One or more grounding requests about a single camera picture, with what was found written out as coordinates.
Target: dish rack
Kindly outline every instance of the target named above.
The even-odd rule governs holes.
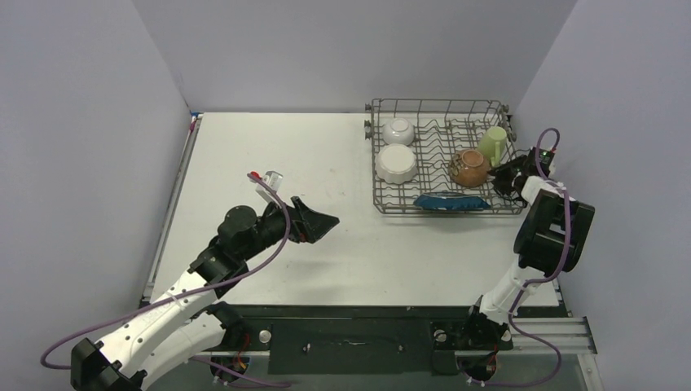
[[[490,180],[480,187],[462,187],[451,180],[448,161],[454,152],[476,148],[480,138],[491,126],[501,126],[508,133],[507,146],[501,158],[505,163],[517,156],[513,145],[516,135],[511,130],[508,106],[495,100],[463,99],[374,99],[365,105],[371,120],[365,122],[366,137],[372,140],[372,198],[374,206],[383,214],[480,214],[515,215],[524,204],[514,197],[501,196],[492,189]],[[415,140],[409,146],[417,160],[417,175],[401,185],[380,180],[375,173],[376,155],[386,145],[381,128],[394,118],[405,118],[415,126]],[[457,191],[478,196],[489,209],[446,211],[427,210],[413,203],[423,193]]]

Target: gray panel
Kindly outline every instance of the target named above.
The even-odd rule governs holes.
[[[135,0],[197,111],[342,112],[378,97],[517,105],[575,0]]]
[[[526,144],[561,129],[556,179],[596,208],[561,283],[607,389],[689,389],[690,20],[689,1],[579,2],[515,116]]]
[[[38,357],[136,307],[189,114],[130,2],[0,3],[0,378],[69,390]]]

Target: green cup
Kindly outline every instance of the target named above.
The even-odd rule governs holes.
[[[492,126],[480,138],[478,151],[490,161],[492,167],[500,164],[501,156],[506,149],[506,138],[506,130],[499,126]]]

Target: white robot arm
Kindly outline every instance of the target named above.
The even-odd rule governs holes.
[[[152,303],[154,308],[96,342],[84,338],[74,346],[70,377],[75,390],[146,389],[167,371],[237,332],[239,315],[227,303],[214,302],[244,275],[258,270],[249,271],[247,260],[285,236],[296,243],[315,243],[339,222],[309,209],[298,197],[291,199],[293,207],[278,206],[263,193],[264,188],[275,191],[280,179],[278,173],[266,173],[257,187],[270,201],[262,216],[249,206],[228,211],[218,235]]]
[[[557,189],[563,187],[563,183],[548,183],[548,181],[542,179],[541,177],[530,176],[526,180],[526,184],[521,191],[521,197],[531,208],[533,208],[541,191],[551,194],[551,199],[554,200],[554,196],[560,198],[562,197]],[[544,202],[547,198],[540,197],[539,199]],[[554,225],[551,225],[549,228],[551,230],[557,229]],[[511,267],[507,270],[506,274],[499,281],[499,283],[491,291],[482,296],[482,300],[480,302],[480,313],[487,316],[487,318],[492,322],[498,324],[508,323],[508,314],[514,301],[518,297],[518,293],[522,290],[525,291],[525,293],[523,293],[521,296],[518,305],[516,305],[516,308],[523,304],[523,302],[530,295],[534,294],[539,286],[537,283],[531,283],[526,287],[526,282],[528,280],[542,279],[545,275],[549,274],[549,272],[542,270],[544,267],[522,267],[519,261],[520,260],[517,259],[514,263],[512,263]]]

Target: white table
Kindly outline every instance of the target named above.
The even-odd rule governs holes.
[[[246,173],[284,175],[300,196],[341,223],[317,244],[288,243],[266,269],[223,298],[245,305],[472,305],[515,259],[523,216],[390,217],[372,205],[365,114],[205,113],[158,266],[153,297],[188,268],[228,209],[261,214]],[[252,268],[274,248],[253,258]],[[558,305],[551,284],[527,306]]]

